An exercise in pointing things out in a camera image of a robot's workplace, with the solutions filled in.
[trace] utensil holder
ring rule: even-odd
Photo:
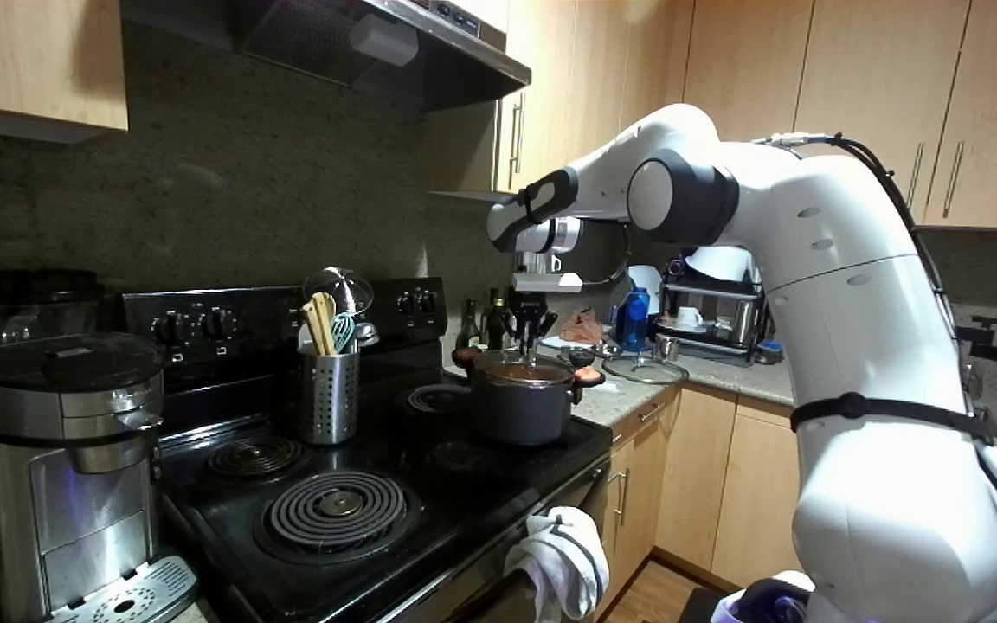
[[[313,446],[334,446],[356,432],[361,354],[303,361],[298,383],[298,435]]]

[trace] range hood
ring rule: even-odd
[[[129,17],[414,109],[529,82],[500,50],[504,35],[451,0],[135,0]]]

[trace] blue bottle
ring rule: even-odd
[[[630,292],[627,304],[620,307],[617,328],[623,354],[639,354],[646,335],[646,304],[649,293],[642,287]]]

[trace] toaster oven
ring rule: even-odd
[[[658,331],[688,354],[748,361],[758,342],[760,292],[665,283]]]

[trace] oven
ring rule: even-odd
[[[125,293],[125,328],[166,354],[155,443],[159,535],[225,620],[488,620],[532,610],[504,555],[527,516],[583,504],[608,430],[570,420],[549,446],[475,435],[406,393],[444,380],[444,283],[372,280],[382,342],[361,349],[356,432],[302,443],[302,287]]]

